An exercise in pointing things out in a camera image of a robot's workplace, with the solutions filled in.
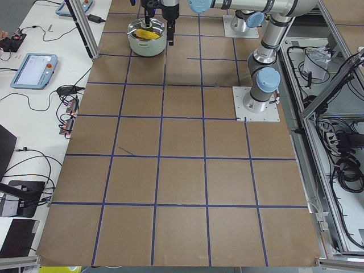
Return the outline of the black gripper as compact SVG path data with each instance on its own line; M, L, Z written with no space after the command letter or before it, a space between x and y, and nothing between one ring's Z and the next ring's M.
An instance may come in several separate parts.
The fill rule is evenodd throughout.
M165 20L171 20L167 22L167 41L168 45L174 45L174 33L175 33L175 21L179 17L179 4L174 6L161 5L162 17Z

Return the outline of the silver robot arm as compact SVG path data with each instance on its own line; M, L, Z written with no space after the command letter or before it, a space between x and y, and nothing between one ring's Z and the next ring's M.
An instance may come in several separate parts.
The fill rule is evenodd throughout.
M311 11L317 1L189 1L190 9L197 14L209 9L247 11L250 17L258 13L270 13L260 46L249 56L248 68L253 81L250 93L243 98L245 109L261 113L270 104L270 98L278 89L280 74L271 65L283 38L297 16Z
M236 10L231 27L237 32L246 32L258 27L264 20L264 13L260 11Z

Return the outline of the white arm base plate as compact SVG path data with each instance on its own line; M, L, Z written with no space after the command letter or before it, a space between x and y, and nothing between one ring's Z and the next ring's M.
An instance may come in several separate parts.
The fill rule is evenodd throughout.
M258 102L251 97L249 86L234 86L233 98L235 118L240 122L280 122L274 95L266 102Z
M240 19L235 15L224 15L222 18L224 23L224 32L227 38L259 38L258 28L248 27L243 19Z

